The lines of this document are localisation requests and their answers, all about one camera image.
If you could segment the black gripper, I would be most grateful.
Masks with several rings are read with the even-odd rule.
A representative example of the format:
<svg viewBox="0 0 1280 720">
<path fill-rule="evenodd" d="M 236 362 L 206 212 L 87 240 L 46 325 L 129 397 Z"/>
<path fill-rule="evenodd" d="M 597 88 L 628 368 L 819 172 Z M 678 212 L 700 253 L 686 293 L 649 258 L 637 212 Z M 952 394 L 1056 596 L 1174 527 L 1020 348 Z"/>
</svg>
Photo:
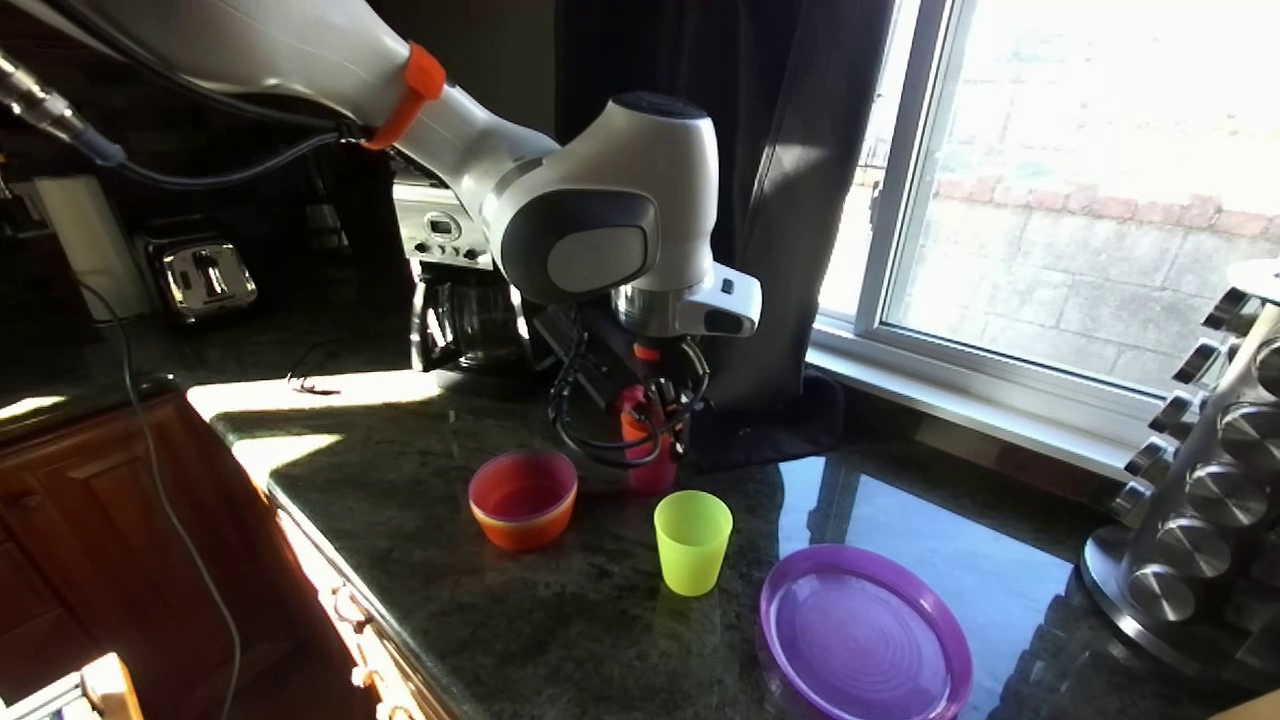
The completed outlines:
<svg viewBox="0 0 1280 720">
<path fill-rule="evenodd" d="M 559 362 L 550 417 L 558 425 L 597 421 L 617 429 L 623 394 L 639 389 L 649 374 L 634 356 L 634 335 L 612 309 L 604 301 L 538 306 L 534 328 Z"/>
</svg>

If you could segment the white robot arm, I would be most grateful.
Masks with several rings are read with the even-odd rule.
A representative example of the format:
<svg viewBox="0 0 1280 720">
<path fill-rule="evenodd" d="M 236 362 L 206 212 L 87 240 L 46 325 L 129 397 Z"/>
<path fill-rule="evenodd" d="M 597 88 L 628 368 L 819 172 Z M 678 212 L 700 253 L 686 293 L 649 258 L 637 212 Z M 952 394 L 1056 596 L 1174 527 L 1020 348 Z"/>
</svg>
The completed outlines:
<svg viewBox="0 0 1280 720">
<path fill-rule="evenodd" d="M 7 6 L 194 91 L 338 113 L 362 148 L 431 172 L 476 260 L 534 306 L 597 306 L 639 342 L 761 325 L 761 284 L 711 258 L 721 146 L 693 103 L 628 91 L 558 146 L 474 100 L 370 0 Z"/>
</svg>

